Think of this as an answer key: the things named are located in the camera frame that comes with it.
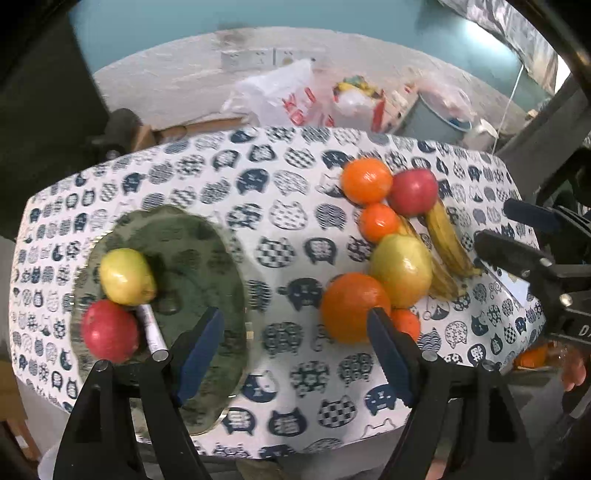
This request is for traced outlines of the person's hand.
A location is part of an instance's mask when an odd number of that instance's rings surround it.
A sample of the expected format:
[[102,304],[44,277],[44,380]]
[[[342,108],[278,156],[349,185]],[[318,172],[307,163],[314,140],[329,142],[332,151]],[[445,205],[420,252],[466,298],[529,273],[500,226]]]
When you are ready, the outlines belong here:
[[553,343],[554,364],[561,369],[561,381],[565,392],[581,386],[586,379],[586,357],[575,346]]

